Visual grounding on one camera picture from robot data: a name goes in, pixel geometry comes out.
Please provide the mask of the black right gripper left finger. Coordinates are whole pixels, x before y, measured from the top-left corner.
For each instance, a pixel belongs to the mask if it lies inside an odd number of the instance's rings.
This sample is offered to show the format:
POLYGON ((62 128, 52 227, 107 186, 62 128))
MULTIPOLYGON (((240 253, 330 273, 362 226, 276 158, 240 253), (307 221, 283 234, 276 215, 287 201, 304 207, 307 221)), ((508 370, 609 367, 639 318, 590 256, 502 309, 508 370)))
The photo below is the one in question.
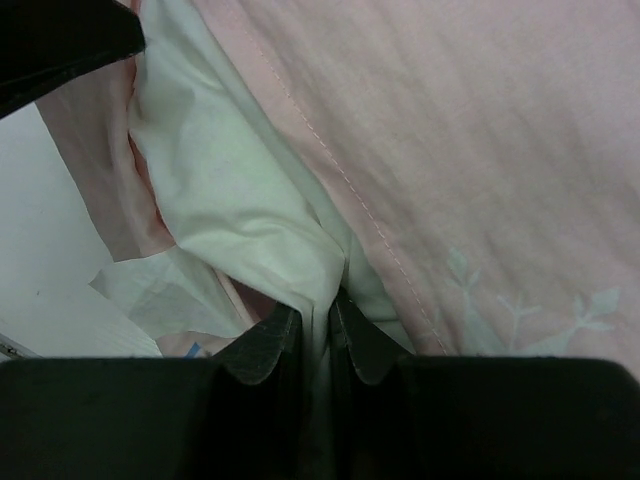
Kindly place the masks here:
POLYGON ((292 479, 301 318, 278 306, 218 354, 1 366, 5 479, 292 479))

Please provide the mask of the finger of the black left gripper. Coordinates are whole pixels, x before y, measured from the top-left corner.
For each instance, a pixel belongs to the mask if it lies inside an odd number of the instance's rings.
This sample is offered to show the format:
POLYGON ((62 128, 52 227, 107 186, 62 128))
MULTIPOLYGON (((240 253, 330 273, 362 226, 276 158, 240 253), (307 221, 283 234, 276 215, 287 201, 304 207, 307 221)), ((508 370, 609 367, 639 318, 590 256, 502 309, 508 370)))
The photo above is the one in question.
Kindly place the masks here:
POLYGON ((138 16, 119 1, 3 1, 1 116, 144 48, 138 16))

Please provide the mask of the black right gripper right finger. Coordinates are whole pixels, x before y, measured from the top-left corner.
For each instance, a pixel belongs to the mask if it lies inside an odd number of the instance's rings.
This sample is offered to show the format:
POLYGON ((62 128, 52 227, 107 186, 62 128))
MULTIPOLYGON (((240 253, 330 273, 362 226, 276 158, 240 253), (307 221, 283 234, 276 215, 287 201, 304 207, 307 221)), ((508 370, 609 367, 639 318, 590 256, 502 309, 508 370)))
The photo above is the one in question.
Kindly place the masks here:
POLYGON ((340 479, 635 479, 639 384, 580 358, 419 356, 329 313, 340 479))

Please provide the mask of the white pillow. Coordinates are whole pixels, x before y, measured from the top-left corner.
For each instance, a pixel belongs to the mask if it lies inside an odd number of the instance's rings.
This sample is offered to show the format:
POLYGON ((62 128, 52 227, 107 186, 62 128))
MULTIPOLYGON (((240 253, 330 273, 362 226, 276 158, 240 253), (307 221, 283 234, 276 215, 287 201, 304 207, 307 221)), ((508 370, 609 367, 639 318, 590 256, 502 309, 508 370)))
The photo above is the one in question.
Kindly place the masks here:
POLYGON ((326 352, 345 289, 365 317, 409 345, 360 241, 267 119, 189 1, 145 1, 146 48, 129 106, 159 213, 177 246, 297 310, 307 352, 326 352))

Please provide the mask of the purple Elsa print pillowcase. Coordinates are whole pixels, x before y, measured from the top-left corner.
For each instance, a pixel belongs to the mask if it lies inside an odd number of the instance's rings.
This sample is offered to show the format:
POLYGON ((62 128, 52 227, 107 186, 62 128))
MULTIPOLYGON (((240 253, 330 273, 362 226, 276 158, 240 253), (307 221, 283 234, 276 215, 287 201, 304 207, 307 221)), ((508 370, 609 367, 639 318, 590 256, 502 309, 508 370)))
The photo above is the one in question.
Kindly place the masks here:
MULTIPOLYGON (((189 1, 360 241, 422 354, 639 367, 635 1, 189 1)), ((166 355, 276 301, 182 251, 129 127, 141 56, 38 110, 166 355)))

